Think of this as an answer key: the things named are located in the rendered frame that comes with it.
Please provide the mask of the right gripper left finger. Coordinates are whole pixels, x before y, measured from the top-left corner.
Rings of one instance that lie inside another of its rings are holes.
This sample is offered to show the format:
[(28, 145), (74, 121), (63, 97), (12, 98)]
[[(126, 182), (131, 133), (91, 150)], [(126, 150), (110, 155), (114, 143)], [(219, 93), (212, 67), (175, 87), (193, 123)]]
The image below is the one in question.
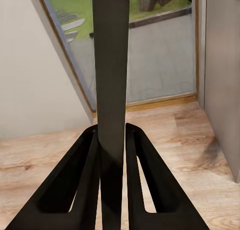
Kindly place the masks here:
[(101, 162), (87, 128), (5, 230), (95, 230)]

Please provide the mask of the poster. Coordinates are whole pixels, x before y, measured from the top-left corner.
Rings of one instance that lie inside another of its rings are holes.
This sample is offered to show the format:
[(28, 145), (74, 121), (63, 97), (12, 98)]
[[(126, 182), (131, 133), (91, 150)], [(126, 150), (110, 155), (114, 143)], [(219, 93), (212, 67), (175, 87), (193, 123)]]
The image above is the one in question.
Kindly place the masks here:
[(130, 0), (92, 0), (102, 230), (121, 230)]

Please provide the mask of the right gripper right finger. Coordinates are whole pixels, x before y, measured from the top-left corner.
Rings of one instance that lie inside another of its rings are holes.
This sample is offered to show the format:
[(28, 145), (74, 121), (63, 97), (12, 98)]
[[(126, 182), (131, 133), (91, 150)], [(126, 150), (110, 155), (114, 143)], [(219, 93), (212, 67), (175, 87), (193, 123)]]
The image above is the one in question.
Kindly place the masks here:
[[(129, 230), (210, 230), (145, 132), (125, 125)], [(139, 158), (156, 213), (145, 210)]]

